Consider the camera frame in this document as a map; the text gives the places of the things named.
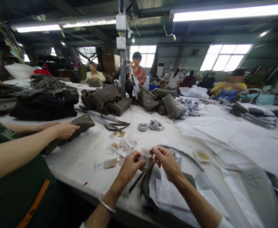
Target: red bag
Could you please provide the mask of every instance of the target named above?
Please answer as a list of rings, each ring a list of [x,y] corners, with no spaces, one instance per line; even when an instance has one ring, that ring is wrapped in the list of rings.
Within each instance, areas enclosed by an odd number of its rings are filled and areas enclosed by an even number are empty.
[[[48,66],[47,66],[46,63],[43,65],[43,67],[46,67],[46,70],[44,70],[44,69],[36,69],[36,70],[34,71],[34,73],[35,73],[35,74],[47,74],[47,75],[50,75],[50,76],[51,76],[50,72],[48,71]]]

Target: fluorescent light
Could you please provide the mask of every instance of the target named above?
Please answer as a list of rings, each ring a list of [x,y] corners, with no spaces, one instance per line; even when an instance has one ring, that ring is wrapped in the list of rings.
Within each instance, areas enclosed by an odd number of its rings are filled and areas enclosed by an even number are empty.
[[[19,33],[61,30],[58,24],[16,28]]]
[[[259,37],[266,35],[268,32],[263,32],[259,35]]]
[[[278,15],[278,5],[175,13],[174,22]]]
[[[83,21],[72,24],[65,24],[63,28],[74,28],[74,27],[85,27],[85,26],[95,26],[95,25],[107,25],[116,24],[116,20],[101,20],[101,21]]]

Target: person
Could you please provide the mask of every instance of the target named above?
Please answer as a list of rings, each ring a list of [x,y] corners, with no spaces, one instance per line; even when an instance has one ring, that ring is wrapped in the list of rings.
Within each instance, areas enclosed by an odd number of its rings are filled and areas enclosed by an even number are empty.
[[[164,147],[157,146],[150,150],[154,154],[154,164],[165,170],[168,179],[176,186],[183,196],[191,212],[201,228],[231,228],[232,225],[221,216],[212,205],[187,181],[174,154]],[[145,160],[140,159],[140,152],[134,151],[127,155],[118,173],[117,178],[90,217],[80,228],[105,228],[111,219],[111,212],[115,210],[118,199],[126,185],[135,176],[138,169],[142,168]]]
[[[236,69],[228,74],[228,80],[218,83],[210,91],[214,95],[214,100],[222,97],[226,100],[232,100],[237,94],[247,89],[247,85],[243,82],[245,71],[243,69]]]
[[[139,83],[143,85],[146,82],[146,70],[144,67],[140,66],[140,62],[142,60],[142,56],[140,52],[135,52],[133,54],[133,62],[132,70],[134,76],[138,79]]]
[[[90,68],[91,72],[86,73],[86,83],[89,84],[89,80],[99,79],[100,82],[105,82],[104,75],[97,71],[97,65],[93,61],[88,62],[88,67]]]
[[[180,83],[180,75],[179,75],[180,69],[178,68],[174,75],[170,77],[169,83],[168,83],[168,89],[170,90],[177,90],[177,87]]]
[[[190,75],[184,78],[182,87],[191,88],[195,83],[196,83],[196,77],[194,76],[194,71],[190,71]]]
[[[149,80],[149,83],[151,84],[153,81],[157,81],[158,83],[160,83],[160,79],[156,74],[153,74],[153,76]]]
[[[206,88],[206,89],[211,89],[213,88],[213,85],[215,83],[215,72],[211,72],[209,75],[203,77],[202,81],[200,83],[198,83],[198,87],[202,87],[202,88]]]
[[[61,185],[40,152],[79,126],[0,123],[0,227],[65,227],[72,217]]]

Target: metal column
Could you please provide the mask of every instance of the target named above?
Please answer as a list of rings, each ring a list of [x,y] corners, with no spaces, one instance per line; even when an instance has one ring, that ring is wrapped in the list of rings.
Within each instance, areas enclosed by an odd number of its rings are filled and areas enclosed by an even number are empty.
[[[119,13],[126,15],[126,0],[118,0]],[[125,30],[119,30],[122,37],[126,37]],[[125,97],[125,60],[126,60],[126,49],[120,49],[120,72],[121,72],[121,94]]]

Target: orange stripe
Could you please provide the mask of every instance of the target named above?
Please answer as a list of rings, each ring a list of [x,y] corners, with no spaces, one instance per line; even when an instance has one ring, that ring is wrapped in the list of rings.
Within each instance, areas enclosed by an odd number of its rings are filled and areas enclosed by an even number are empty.
[[[50,180],[46,179],[42,185],[42,188],[40,189],[39,194],[37,195],[33,205],[31,206],[30,210],[27,212],[27,214],[25,215],[25,217],[22,219],[22,221],[18,224],[18,226],[16,228],[24,228],[27,223],[30,221],[30,219],[32,218],[32,216],[35,214],[35,211],[37,209],[37,207],[39,206],[44,193],[46,192],[48,185],[50,183]]]

